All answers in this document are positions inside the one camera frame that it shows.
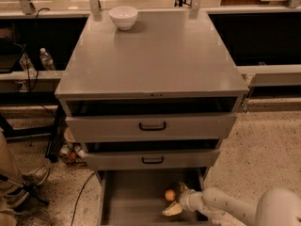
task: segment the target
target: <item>bowl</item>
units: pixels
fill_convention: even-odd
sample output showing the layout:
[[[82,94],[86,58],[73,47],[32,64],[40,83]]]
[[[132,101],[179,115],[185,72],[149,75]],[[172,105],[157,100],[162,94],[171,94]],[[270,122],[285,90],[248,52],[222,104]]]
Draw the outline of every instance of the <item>bowl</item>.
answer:
[[[109,16],[120,30],[128,30],[135,24],[138,10],[133,7],[116,7],[109,11]]]

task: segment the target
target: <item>countertop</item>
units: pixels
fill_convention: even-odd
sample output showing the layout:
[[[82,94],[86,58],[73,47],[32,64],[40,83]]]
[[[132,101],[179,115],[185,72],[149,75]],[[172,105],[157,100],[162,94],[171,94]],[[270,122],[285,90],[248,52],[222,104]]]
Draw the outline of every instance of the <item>countertop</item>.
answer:
[[[246,84],[206,11],[139,10],[118,30],[90,15],[55,92],[58,98],[242,95]]]

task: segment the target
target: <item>floor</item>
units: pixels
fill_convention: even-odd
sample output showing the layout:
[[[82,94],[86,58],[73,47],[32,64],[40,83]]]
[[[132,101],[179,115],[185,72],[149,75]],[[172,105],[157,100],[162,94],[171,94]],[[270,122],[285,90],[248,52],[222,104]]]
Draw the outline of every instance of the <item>floor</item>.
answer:
[[[301,100],[251,100],[249,113],[238,113],[230,136],[221,146],[221,154],[210,169],[205,185],[217,187],[231,196],[252,204],[264,191],[285,187],[301,196]],[[22,110],[0,108],[12,124],[51,123],[51,114],[43,108]],[[48,216],[54,226],[71,225],[77,197],[92,173],[82,166],[68,166],[61,159],[51,163],[44,157],[48,136],[9,140],[15,160],[23,172],[47,165],[51,169],[48,180],[39,191],[50,202],[44,207],[31,200],[27,210]],[[77,204],[73,225],[96,225],[101,186],[94,176],[87,183]],[[222,226],[242,226],[230,215]]]

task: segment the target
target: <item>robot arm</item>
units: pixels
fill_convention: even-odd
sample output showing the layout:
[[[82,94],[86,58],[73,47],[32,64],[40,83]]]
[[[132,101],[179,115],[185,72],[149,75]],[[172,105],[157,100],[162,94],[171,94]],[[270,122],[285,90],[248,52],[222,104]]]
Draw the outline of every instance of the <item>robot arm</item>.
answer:
[[[227,212],[246,226],[301,226],[301,200],[283,188],[265,192],[257,207],[213,187],[201,192],[186,188],[179,202],[174,201],[163,211],[163,215],[179,214],[182,210],[199,211],[211,219],[221,219]]]

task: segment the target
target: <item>water bottle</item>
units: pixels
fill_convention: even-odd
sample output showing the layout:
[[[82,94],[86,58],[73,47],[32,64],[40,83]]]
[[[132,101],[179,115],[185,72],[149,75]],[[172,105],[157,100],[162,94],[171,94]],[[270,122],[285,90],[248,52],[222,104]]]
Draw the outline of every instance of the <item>water bottle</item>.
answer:
[[[37,75],[37,71],[35,70],[34,65],[32,64],[27,53],[23,53],[22,57],[19,60],[19,63],[26,74],[29,75],[30,78],[34,78]]]
[[[40,61],[43,64],[45,71],[55,71],[54,60],[45,48],[40,49]]]

